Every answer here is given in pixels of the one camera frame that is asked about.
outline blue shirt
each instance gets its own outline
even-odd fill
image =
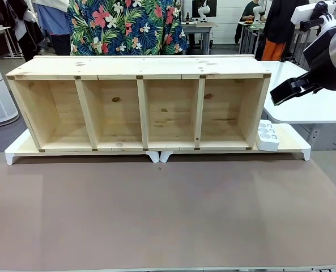
[[[36,4],[39,26],[53,35],[67,35],[69,22],[67,13],[54,7]]]

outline hawaiian shirt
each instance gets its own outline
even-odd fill
[[[157,55],[186,49],[176,0],[71,0],[72,55]]]

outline wooden base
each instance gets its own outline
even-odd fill
[[[148,155],[153,163],[166,163],[172,154],[256,154],[256,153],[303,153],[304,159],[310,159],[311,146],[288,124],[274,124],[280,138],[277,152],[261,151],[254,145],[252,150],[195,150],[180,148],[178,150],[163,151],[159,157],[159,149],[154,151],[76,151],[76,152],[40,152],[27,129],[6,150],[5,157],[8,165],[12,165],[16,158],[26,156],[91,156],[91,155]]]

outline orange pants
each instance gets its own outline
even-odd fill
[[[285,49],[286,44],[275,44],[266,39],[265,51],[263,52],[262,61],[279,61]]]

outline wooden top panel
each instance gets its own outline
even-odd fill
[[[198,79],[263,78],[271,72],[250,55],[36,57],[7,74],[9,79]]]

